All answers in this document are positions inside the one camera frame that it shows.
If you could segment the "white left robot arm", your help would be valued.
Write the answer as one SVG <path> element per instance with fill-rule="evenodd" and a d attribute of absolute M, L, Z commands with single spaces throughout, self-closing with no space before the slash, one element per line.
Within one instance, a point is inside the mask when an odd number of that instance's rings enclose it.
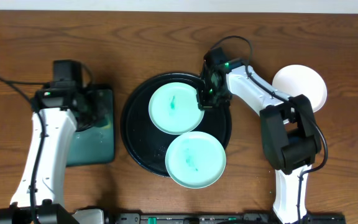
<path fill-rule="evenodd" d="M 104 85 L 52 82 L 30 100 L 32 139 L 20 184 L 0 223 L 108 223 L 98 207 L 65 209 L 67 166 L 102 164 L 114 157 L 112 90 Z"/>

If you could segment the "mint green plate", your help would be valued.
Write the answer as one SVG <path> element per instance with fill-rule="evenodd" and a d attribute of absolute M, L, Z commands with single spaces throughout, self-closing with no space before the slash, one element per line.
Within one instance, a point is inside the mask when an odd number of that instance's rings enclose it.
<path fill-rule="evenodd" d="M 189 189 L 202 189 L 222 176 L 226 153 L 214 136 L 192 131 L 172 141 L 165 155 L 165 166 L 177 184 Z"/>
<path fill-rule="evenodd" d="M 182 82 L 159 87 L 150 98 L 148 111 L 152 123 L 172 135 L 194 130 L 204 117 L 204 111 L 198 108 L 196 89 Z"/>

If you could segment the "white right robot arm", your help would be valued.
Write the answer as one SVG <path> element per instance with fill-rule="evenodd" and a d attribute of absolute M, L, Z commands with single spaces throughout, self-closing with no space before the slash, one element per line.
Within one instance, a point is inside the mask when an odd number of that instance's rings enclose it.
<path fill-rule="evenodd" d="M 236 95 L 257 113 L 263 152 L 275 169 L 273 211 L 280 223 L 301 223 L 307 214 L 308 174 L 322 168 L 313 163 L 320 151 L 327 150 L 309 99 L 275 89 L 243 59 L 205 59 L 201 80 L 197 89 L 200 109 L 228 105 Z"/>

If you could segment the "white plate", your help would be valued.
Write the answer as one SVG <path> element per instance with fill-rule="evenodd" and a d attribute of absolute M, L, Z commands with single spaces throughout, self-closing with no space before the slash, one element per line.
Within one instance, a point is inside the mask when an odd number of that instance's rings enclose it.
<path fill-rule="evenodd" d="M 274 76 L 272 85 L 291 96 L 305 95 L 314 112 L 324 106 L 328 96 L 323 78 L 305 65 L 288 65 L 281 68 Z"/>

